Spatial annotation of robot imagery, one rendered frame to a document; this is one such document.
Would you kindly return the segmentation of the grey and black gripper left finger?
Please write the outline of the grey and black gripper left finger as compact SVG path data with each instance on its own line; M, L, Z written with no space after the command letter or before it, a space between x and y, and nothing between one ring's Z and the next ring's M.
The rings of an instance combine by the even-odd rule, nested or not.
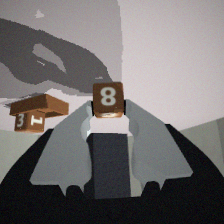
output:
M48 129L10 168L0 184L0 224L12 224L29 210L65 199L66 188L91 179L86 142L94 116L89 100Z

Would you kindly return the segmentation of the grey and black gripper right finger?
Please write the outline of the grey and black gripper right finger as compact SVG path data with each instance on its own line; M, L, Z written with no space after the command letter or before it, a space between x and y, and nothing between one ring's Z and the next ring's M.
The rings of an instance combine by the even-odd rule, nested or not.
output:
M160 184L162 194L194 199L224 219L224 177L215 164L190 140L129 99L124 115L133 135L131 166L141 189Z

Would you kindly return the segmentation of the brown cube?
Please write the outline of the brown cube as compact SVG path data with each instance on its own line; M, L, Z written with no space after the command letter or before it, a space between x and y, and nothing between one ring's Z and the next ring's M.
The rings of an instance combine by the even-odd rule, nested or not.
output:
M45 113L41 111L31 111L17 114L15 119L15 132L42 133L44 132Z
M93 84L93 112L96 118L120 118L124 113L122 83Z

